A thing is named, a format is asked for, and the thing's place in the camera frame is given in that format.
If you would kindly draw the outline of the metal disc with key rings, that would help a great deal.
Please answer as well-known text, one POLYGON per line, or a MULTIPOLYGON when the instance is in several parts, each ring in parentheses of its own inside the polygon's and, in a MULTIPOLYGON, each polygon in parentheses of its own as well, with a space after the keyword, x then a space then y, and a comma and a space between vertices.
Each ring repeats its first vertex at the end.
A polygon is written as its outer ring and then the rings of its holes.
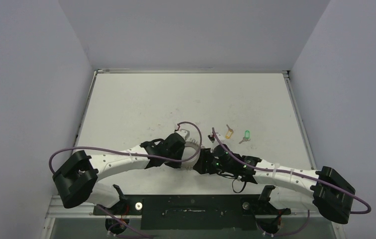
POLYGON ((185 143, 185 148, 183 151, 183 156, 181 164, 181 169, 185 170, 192 170, 194 165, 197 163, 199 159, 199 153, 197 153, 198 149, 201 149, 201 145, 199 143, 198 139, 195 139, 194 137, 190 136, 186 143, 185 143))

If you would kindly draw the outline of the key with yellow tag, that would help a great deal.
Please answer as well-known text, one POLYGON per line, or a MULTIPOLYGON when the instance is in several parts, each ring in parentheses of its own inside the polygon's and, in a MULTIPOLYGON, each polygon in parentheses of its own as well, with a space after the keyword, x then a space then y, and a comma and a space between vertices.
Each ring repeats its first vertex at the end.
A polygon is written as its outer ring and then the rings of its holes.
POLYGON ((230 139, 234 133, 234 130, 228 124, 226 125, 226 127, 227 127, 227 133, 225 135, 225 138, 230 139))

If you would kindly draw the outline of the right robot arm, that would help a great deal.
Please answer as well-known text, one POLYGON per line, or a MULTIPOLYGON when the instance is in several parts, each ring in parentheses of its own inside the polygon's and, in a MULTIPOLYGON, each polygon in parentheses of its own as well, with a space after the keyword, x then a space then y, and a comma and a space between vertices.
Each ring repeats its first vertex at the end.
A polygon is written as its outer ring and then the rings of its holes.
POLYGON ((262 184, 259 209, 298 209, 319 212, 324 218, 347 224, 356 190, 336 170, 299 170, 254 156, 228 153, 221 145, 205 148, 193 166, 199 174, 233 176, 242 182, 262 184))

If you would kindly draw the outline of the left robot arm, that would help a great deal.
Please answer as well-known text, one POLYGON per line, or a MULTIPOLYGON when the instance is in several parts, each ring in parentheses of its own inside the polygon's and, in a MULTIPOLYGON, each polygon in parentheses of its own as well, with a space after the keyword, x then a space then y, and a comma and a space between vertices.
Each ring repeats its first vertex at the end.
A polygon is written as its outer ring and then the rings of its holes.
POLYGON ((178 130, 164 140, 137 145, 124 155, 74 152, 53 174, 63 206, 69 209, 88 202, 100 204, 115 215, 122 213, 126 203, 123 193, 117 185, 109 186, 100 181, 130 170, 159 167, 168 158, 181 161, 188 137, 188 130, 178 130))

